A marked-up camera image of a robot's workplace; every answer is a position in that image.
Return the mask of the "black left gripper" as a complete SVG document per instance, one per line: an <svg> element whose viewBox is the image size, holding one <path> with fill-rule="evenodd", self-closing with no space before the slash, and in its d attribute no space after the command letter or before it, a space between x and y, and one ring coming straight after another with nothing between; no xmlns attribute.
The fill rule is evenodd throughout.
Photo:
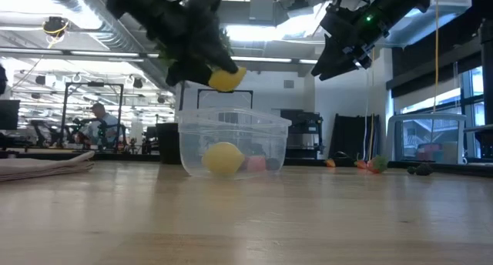
<svg viewBox="0 0 493 265"><path fill-rule="evenodd" d="M182 81L209 85L212 70L234 74L239 68L231 59L229 38L220 28L217 11L222 0L159 0L164 7L164 30L156 33L159 57L170 65L166 84Z"/></svg>

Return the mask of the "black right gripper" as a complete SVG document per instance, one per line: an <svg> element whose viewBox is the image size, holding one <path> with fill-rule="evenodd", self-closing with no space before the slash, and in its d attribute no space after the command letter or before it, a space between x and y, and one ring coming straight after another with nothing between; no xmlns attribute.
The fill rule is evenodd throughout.
<svg viewBox="0 0 493 265"><path fill-rule="evenodd" d="M312 76L321 81L372 65L371 51L376 41L389 34L384 14L369 5L351 11L335 4L326 8L320 26L327 32L325 46Z"/></svg>

